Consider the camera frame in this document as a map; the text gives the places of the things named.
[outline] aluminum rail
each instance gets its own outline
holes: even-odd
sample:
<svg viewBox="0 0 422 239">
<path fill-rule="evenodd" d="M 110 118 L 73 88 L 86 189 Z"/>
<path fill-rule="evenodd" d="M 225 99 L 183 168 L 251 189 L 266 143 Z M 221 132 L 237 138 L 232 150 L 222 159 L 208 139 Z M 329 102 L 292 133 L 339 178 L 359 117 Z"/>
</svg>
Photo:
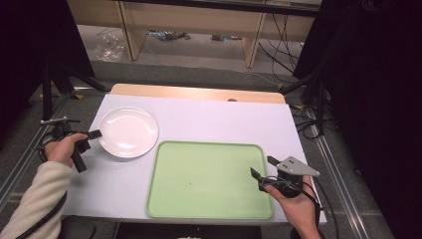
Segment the aluminum rail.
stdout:
<svg viewBox="0 0 422 239">
<path fill-rule="evenodd" d="M 311 119 L 315 118 L 313 110 L 306 109 L 306 114 Z M 316 125 L 312 126 L 312 131 L 314 136 L 318 135 L 318 129 Z M 348 222 L 350 223 L 355 238 L 369 238 L 369 234 L 366 231 L 363 220 L 360 217 L 353 199 L 347 190 L 345 182 L 335 163 L 334 157 L 329 150 L 325 137 L 323 135 L 318 136 L 316 138 L 316 143 L 319 147 L 320 153 L 322 154 L 323 161 L 328 169 L 329 176 L 331 177 L 332 183 L 334 184 L 335 190 L 337 191 L 337 195 L 340 199 L 341 205 L 344 209 L 345 215 L 347 216 Z"/>
<path fill-rule="evenodd" d="M 58 101 L 53 108 L 52 119 L 54 119 L 68 99 L 71 97 L 70 94 L 63 94 L 58 97 Z M 31 159 L 37 150 L 36 148 L 45 133 L 49 131 L 50 126 L 40 126 L 28 147 L 25 149 L 24 153 L 21 155 L 12 171 L 9 173 L 8 177 L 4 181 L 3 185 L 0 188 L 0 212 L 6 206 L 10 195 L 15 190 L 19 181 L 22 179 L 23 175 L 27 171 L 29 165 L 31 164 Z"/>
<path fill-rule="evenodd" d="M 244 12 L 274 13 L 295 15 L 303 17 L 341 17 L 341 12 L 320 11 L 315 8 L 299 6 L 279 6 L 246 1 L 213 1 L 213 0 L 124 0 L 117 2 L 148 3 L 158 5 L 173 5 L 184 7 L 212 8 L 223 10 L 235 10 Z"/>
</svg>

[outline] green tray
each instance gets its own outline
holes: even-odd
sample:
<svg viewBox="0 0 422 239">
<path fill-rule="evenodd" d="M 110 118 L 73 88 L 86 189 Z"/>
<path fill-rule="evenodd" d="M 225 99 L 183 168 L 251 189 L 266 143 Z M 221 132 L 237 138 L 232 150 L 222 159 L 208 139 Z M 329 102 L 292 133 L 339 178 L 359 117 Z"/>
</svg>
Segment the green tray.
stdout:
<svg viewBox="0 0 422 239">
<path fill-rule="evenodd" d="M 251 167 L 267 175 L 254 144 L 164 141 L 158 146 L 147 213 L 152 217 L 268 219 L 271 197 L 258 190 Z"/>
</svg>

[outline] white table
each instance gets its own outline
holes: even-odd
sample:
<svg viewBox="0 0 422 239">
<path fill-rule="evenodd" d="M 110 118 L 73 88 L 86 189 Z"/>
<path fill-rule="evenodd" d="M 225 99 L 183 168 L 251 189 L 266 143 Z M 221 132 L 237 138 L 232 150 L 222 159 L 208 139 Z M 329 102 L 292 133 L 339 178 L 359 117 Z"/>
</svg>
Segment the white table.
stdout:
<svg viewBox="0 0 422 239">
<path fill-rule="evenodd" d="M 138 107 L 155 118 L 159 127 L 157 144 L 140 157 L 123 159 L 106 152 L 98 140 L 91 140 L 92 148 L 83 154 L 88 170 L 83 173 L 75 171 L 65 204 L 65 214 L 125 222 L 234 225 L 287 222 L 276 201 L 275 213 L 267 220 L 163 219 L 152 218 L 146 213 L 145 205 L 156 147 L 165 140 L 252 143 L 259 145 L 265 155 L 278 159 L 292 155 L 307 162 L 288 105 L 192 100 L 181 97 L 105 96 L 90 130 L 97 129 L 101 118 L 113 109 Z M 268 173 L 277 175 L 277 170 L 268 164 Z M 326 222 L 323 213 L 320 221 Z"/>
</svg>

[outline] gray floor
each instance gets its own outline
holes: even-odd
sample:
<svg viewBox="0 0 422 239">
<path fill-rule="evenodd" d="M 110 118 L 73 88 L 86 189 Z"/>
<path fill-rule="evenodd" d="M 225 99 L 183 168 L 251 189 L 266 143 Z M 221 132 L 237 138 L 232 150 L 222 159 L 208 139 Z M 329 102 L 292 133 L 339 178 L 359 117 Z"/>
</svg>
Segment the gray floor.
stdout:
<svg viewBox="0 0 422 239">
<path fill-rule="evenodd" d="M 112 86 L 116 82 L 151 84 L 151 85 L 172 85 L 172 86 L 192 86 L 192 87 L 215 87 L 225 89 L 255 90 L 276 92 L 281 80 L 291 82 L 291 74 L 279 65 L 273 65 L 272 61 L 260 49 L 257 53 L 254 68 L 245 67 L 244 55 L 241 41 L 225 40 L 222 42 L 210 40 L 207 35 L 191 34 L 190 40 L 178 39 L 161 42 L 155 38 L 147 37 L 139 58 L 135 62 L 127 60 L 125 53 L 118 63 L 105 63 L 96 58 L 95 48 L 102 43 L 104 33 L 114 34 L 120 41 L 121 31 L 119 29 L 94 28 L 80 26 L 87 52 L 93 61 L 93 68 L 96 76 L 106 86 Z M 275 50 L 269 41 L 261 41 L 265 49 L 273 55 Z M 272 41 L 274 46 L 279 42 Z M 290 43 L 290 50 L 295 56 L 301 52 L 300 43 Z M 290 60 L 283 54 L 277 54 L 277 58 L 284 64 L 291 67 Z M 76 86 L 82 86 L 79 81 L 75 81 Z M 0 151 L 3 162 L 0 169 L 0 182 L 2 183 L 14 163 L 29 144 L 32 135 L 36 133 L 39 119 L 42 113 L 42 103 L 40 92 L 34 94 L 28 107 L 22 112 L 18 121 L 11 126 L 9 140 L 4 142 Z M 290 104 L 299 102 L 300 90 L 287 95 Z M 62 116 L 70 119 L 82 120 L 78 124 L 79 130 L 87 130 L 90 127 L 90 120 L 96 114 L 94 110 L 103 99 L 102 94 L 86 94 L 81 101 L 70 100 L 61 110 Z M 307 120 L 302 112 L 292 111 L 295 122 L 299 123 Z M 354 172 L 353 159 L 347 150 L 341 133 L 336 130 L 333 122 L 325 125 L 325 139 L 329 149 L 339 168 L 342 178 L 347 185 L 347 190 L 363 220 L 365 229 L 370 238 L 393 238 L 382 214 L 376 206 L 368 191 L 363 179 Z M 305 135 L 312 135 L 309 129 Z M 344 212 L 343 205 L 338 199 L 337 192 L 332 184 L 327 168 L 323 162 L 320 149 L 314 139 L 307 139 L 300 132 L 301 142 L 311 166 L 321 172 L 319 179 L 331 204 L 334 215 L 338 221 L 340 238 L 356 238 L 349 220 Z M 25 176 L 17 186 L 14 196 L 21 195 L 30 185 L 32 177 L 40 161 L 34 157 Z M 317 189 L 323 205 L 327 207 L 326 200 L 322 197 L 320 188 Z M 16 200 L 11 199 L 1 212 L 0 230 L 7 223 L 11 213 L 17 207 Z M 328 223 L 322 225 L 320 229 L 326 238 L 335 238 L 333 215 L 326 211 Z M 96 238 L 112 238 L 116 224 L 110 221 L 94 220 L 98 225 Z M 289 238 L 290 225 L 280 225 L 275 227 L 263 227 L 264 239 Z"/>
</svg>

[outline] sleeve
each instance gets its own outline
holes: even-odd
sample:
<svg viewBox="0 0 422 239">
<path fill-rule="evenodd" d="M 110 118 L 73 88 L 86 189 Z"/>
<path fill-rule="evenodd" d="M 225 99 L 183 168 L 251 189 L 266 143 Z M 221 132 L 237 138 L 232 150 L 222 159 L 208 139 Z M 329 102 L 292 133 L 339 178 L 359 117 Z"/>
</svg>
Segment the sleeve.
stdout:
<svg viewBox="0 0 422 239">
<path fill-rule="evenodd" d="M 40 165 L 32 185 L 25 192 L 0 238 L 16 238 L 47 215 L 68 190 L 71 175 L 72 169 L 60 162 L 48 161 Z M 57 238 L 62 214 L 63 208 L 30 238 Z"/>
</svg>

